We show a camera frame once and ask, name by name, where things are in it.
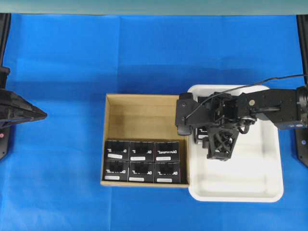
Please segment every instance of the open cardboard box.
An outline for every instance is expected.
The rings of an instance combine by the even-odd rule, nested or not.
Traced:
[[[103,146],[105,140],[179,141],[181,183],[160,184],[103,180],[103,154],[101,185],[188,187],[188,137],[179,136],[175,126],[178,98],[178,95],[107,94]]]

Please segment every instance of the black bracket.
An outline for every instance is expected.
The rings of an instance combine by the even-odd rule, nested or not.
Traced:
[[[11,14],[0,13],[0,88],[5,88],[10,69],[3,67],[6,42],[10,32]],[[0,160],[7,154],[11,128],[0,129]]]
[[[297,15],[297,28],[300,50],[302,54],[303,73],[308,74],[308,15]],[[308,84],[308,78],[304,77],[305,84]],[[308,167],[308,129],[296,129],[296,147],[297,158]]]

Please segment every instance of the blue cloth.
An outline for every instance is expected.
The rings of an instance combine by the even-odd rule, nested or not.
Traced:
[[[195,84],[300,74],[295,16],[14,14],[4,65],[7,89],[48,117],[13,129],[0,162],[0,231],[307,230],[308,169],[292,158],[293,131],[279,134],[284,195],[276,203],[205,203],[187,189],[100,185],[106,93],[179,94]]]

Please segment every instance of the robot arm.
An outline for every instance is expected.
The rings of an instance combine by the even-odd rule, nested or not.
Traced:
[[[208,146],[208,159],[231,158],[239,133],[246,134],[257,119],[270,120],[279,129],[308,126],[308,88],[262,90],[232,96],[215,92],[193,99],[183,93],[177,100],[178,134],[194,133],[195,141]]]

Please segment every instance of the screw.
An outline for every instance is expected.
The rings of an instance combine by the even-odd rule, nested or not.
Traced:
[[[256,103],[256,102],[255,102],[254,100],[249,101],[249,105],[250,105],[250,106],[255,105],[255,103]]]

